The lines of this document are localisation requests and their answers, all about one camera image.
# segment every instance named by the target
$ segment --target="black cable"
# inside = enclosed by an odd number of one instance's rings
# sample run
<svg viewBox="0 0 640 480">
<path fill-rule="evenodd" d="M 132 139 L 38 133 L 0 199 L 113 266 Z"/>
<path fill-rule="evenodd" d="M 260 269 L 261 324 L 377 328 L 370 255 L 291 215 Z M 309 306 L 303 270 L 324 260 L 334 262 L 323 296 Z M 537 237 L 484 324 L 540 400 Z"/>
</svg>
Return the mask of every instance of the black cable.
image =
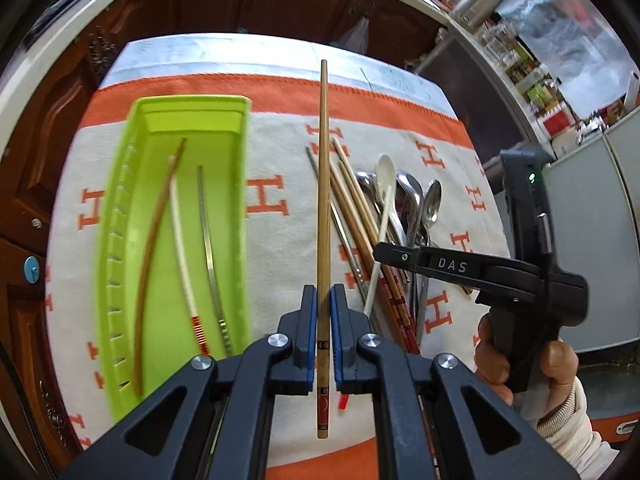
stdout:
<svg viewBox="0 0 640 480">
<path fill-rule="evenodd" d="M 33 412 L 31 411 L 31 405 L 29 403 L 27 393 L 24 389 L 22 381 L 20 380 L 20 375 L 18 375 L 18 370 L 15 369 L 14 362 L 12 361 L 9 352 L 6 351 L 2 340 L 0 340 L 0 361 L 2 361 L 2 365 L 9 375 L 9 380 L 11 381 L 15 394 L 18 397 L 18 403 L 20 404 L 22 416 L 27 422 L 27 428 L 29 430 L 29 433 L 31 434 L 31 439 L 35 444 L 36 450 L 38 451 L 38 456 L 47 474 L 47 477 L 44 480 L 54 480 L 56 478 L 55 469 L 51 465 L 49 455 L 47 454 L 47 449 L 45 448 L 42 437 L 40 436 L 40 431 L 38 430 L 38 425 L 33 416 Z"/>
</svg>

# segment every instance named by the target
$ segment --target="human hand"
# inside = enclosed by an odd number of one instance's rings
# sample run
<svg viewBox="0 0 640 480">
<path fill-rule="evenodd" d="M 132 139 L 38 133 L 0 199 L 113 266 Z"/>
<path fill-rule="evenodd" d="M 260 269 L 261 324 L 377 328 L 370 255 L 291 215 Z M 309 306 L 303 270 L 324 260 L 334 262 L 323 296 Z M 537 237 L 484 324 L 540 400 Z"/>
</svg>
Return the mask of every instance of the human hand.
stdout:
<svg viewBox="0 0 640 480">
<path fill-rule="evenodd" d="M 494 333 L 489 314 L 482 316 L 478 324 L 480 342 L 476 346 L 476 376 L 481 378 L 509 406 L 513 404 L 513 392 L 504 384 L 509 378 L 510 365 L 493 343 Z M 562 405 L 574 384 L 578 370 L 578 356 L 574 349 L 562 341 L 550 341 L 540 354 L 540 369 L 549 377 L 549 397 L 545 415 Z"/>
</svg>

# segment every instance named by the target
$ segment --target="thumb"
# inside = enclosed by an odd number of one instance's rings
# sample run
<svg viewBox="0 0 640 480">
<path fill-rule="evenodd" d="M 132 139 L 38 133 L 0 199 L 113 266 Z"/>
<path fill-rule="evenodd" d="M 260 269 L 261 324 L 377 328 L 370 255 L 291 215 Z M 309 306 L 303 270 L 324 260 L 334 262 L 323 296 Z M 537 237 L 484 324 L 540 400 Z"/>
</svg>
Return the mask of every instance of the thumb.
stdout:
<svg viewBox="0 0 640 480">
<path fill-rule="evenodd" d="M 540 355 L 540 369 L 551 379 L 545 413 L 565 402 L 574 385 L 578 371 L 578 356 L 574 349 L 561 341 L 550 341 Z"/>
</svg>

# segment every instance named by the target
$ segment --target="screw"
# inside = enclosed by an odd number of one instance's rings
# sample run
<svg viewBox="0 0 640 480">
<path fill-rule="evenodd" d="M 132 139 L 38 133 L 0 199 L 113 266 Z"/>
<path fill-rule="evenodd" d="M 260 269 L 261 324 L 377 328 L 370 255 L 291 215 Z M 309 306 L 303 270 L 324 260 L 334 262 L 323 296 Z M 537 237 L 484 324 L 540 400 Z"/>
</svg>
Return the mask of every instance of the screw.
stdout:
<svg viewBox="0 0 640 480">
<path fill-rule="evenodd" d="M 275 346 L 276 348 L 282 348 L 289 342 L 289 338 L 281 333 L 271 334 L 267 339 L 271 346 Z"/>
<path fill-rule="evenodd" d="M 380 339 L 378 334 L 365 334 L 360 338 L 360 341 L 362 341 L 364 346 L 368 346 L 369 348 L 375 348 L 382 343 L 382 339 Z"/>
<path fill-rule="evenodd" d="M 191 360 L 191 366 L 196 370 L 207 370 L 211 368 L 212 364 L 213 359 L 208 355 L 196 355 L 196 357 Z"/>
<path fill-rule="evenodd" d="M 436 358 L 436 362 L 440 368 L 444 368 L 445 370 L 451 370 L 458 366 L 458 359 L 455 355 L 451 354 L 440 354 Z"/>
</svg>

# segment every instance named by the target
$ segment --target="lime green plastic basket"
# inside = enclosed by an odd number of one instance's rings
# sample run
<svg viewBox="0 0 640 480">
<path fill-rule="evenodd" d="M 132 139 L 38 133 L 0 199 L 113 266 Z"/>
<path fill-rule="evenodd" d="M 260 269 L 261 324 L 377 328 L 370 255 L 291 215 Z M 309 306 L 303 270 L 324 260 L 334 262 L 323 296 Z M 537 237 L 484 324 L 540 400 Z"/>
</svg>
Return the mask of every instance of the lime green plastic basket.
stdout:
<svg viewBox="0 0 640 480">
<path fill-rule="evenodd" d="M 222 308 L 235 353 L 250 341 L 244 282 L 245 139 L 251 101 L 242 96 L 162 96 L 134 102 L 111 169 L 100 220 L 95 297 L 105 389 L 120 420 L 200 350 L 178 269 L 167 203 L 151 261 L 143 325 L 143 395 L 132 386 L 136 298 L 146 236 L 168 171 L 177 167 L 182 236 L 198 314 L 211 355 L 225 357 L 210 298 L 197 167 L 204 167 L 207 212 Z"/>
</svg>

